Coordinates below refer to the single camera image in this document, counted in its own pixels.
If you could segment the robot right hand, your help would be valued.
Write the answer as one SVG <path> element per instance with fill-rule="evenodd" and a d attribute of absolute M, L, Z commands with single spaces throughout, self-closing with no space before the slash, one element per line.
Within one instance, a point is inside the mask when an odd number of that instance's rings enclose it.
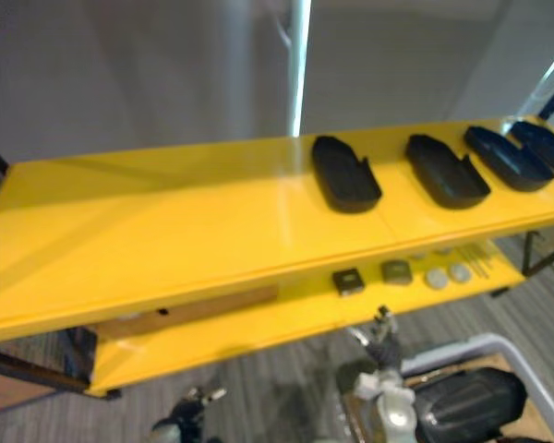
<path fill-rule="evenodd" d="M 359 343 L 379 370 L 401 371 L 403 350 L 395 315 L 386 305 L 380 305 L 373 317 L 370 332 L 359 327 L 346 331 Z"/>

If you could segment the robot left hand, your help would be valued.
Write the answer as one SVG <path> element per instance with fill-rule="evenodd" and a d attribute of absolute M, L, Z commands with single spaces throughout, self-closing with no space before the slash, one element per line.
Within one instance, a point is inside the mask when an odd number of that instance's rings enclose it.
<path fill-rule="evenodd" d="M 145 442 L 223 442 L 217 436 L 204 437 L 204 413 L 207 407 L 224 397 L 226 388 L 205 392 L 193 387 L 163 419 L 156 422 Z"/>

